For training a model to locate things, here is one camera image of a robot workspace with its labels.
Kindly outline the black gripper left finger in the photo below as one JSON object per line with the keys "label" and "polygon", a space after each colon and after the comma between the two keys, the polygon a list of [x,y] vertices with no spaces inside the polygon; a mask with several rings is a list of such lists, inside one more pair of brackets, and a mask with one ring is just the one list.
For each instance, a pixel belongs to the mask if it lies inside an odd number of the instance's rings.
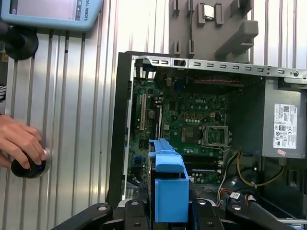
{"label": "black gripper left finger", "polygon": [[149,230],[146,205],[137,199],[121,201],[116,209],[97,203],[55,226],[55,230]]}

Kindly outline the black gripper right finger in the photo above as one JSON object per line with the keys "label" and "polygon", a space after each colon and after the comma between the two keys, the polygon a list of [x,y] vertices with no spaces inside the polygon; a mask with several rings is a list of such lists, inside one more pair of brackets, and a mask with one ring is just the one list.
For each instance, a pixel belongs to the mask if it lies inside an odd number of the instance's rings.
{"label": "black gripper right finger", "polygon": [[193,230],[292,230],[256,202],[228,200],[225,211],[211,202],[198,199],[191,203],[191,228]]}

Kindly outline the person's hand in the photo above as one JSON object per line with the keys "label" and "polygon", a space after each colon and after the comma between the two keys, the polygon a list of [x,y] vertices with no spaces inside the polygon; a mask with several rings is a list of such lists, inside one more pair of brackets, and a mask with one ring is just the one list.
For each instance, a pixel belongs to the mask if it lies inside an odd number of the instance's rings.
{"label": "person's hand", "polygon": [[0,165],[10,168],[11,161],[3,155],[17,160],[25,169],[30,168],[28,159],[40,165],[47,156],[41,145],[42,138],[33,127],[27,126],[8,116],[0,116]]}

